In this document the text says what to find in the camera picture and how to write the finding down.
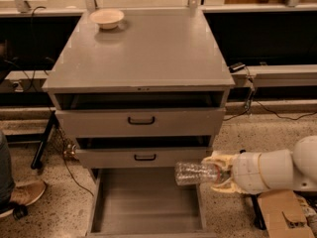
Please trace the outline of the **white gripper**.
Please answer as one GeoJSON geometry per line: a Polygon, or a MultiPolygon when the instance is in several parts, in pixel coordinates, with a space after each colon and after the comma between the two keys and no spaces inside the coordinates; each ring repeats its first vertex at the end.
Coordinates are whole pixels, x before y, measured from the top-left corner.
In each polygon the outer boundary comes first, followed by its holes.
{"type": "Polygon", "coordinates": [[[202,160],[202,164],[213,164],[224,171],[232,169],[233,179],[222,183],[214,183],[211,188],[222,193],[257,194],[263,191],[263,181],[260,175],[260,153],[244,152],[239,155],[223,154],[215,151],[202,160]]]}

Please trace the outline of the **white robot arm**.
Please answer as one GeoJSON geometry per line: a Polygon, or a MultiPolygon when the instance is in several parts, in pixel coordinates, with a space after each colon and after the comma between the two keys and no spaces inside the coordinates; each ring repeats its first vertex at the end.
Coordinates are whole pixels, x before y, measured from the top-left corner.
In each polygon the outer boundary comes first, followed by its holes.
{"type": "Polygon", "coordinates": [[[202,161],[216,172],[212,188],[258,194],[270,190],[317,190],[317,136],[299,140],[292,150],[213,153],[202,161]]]}

